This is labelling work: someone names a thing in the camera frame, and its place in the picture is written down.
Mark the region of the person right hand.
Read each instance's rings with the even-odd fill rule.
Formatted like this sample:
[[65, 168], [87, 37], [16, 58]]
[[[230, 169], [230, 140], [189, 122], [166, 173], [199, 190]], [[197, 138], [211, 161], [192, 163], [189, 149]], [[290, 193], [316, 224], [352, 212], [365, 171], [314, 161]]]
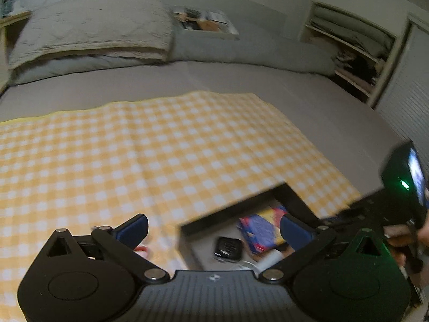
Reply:
[[406, 264], [406, 255], [401, 253], [399, 248], [411, 244], [423, 244], [428, 247], [428, 217], [416, 234], [412, 234], [405, 225], [385, 226], [383, 230], [390, 246], [390, 253], [399, 267], [404, 267]]

